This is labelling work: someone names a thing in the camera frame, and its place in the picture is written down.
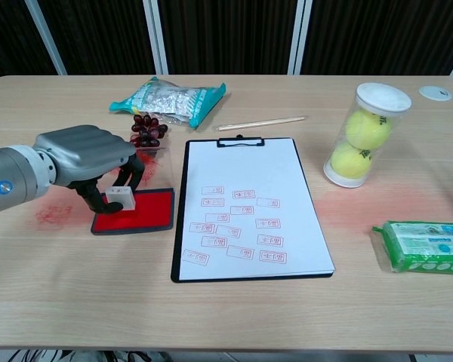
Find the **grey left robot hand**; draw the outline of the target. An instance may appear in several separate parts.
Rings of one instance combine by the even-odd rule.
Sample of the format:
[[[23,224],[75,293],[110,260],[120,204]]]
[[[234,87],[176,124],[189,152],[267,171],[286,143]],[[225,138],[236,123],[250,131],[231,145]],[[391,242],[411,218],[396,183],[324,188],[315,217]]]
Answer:
[[[113,214],[125,209],[117,201],[103,199],[97,181],[106,173],[120,169],[114,186],[138,187],[145,167],[136,147],[121,137],[94,125],[79,125],[41,133],[33,148],[43,151],[54,162],[56,186],[73,189],[90,210]]]

